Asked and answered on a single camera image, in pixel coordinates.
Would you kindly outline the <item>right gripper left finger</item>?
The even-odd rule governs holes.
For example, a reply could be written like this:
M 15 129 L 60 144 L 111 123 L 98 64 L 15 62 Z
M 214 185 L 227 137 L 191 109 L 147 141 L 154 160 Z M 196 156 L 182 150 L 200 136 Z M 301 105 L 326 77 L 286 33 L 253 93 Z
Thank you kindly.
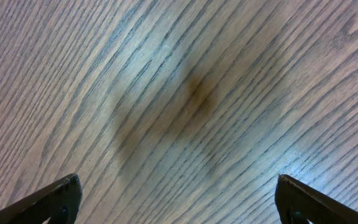
M 78 175 L 66 175 L 0 210 L 0 223 L 74 223 L 82 195 Z

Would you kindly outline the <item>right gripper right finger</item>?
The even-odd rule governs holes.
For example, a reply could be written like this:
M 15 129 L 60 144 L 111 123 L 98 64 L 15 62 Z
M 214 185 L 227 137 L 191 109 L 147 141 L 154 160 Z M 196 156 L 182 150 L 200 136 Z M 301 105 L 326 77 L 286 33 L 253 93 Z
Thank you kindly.
M 358 224 L 357 211 L 286 174 L 278 176 L 275 204 L 284 224 Z

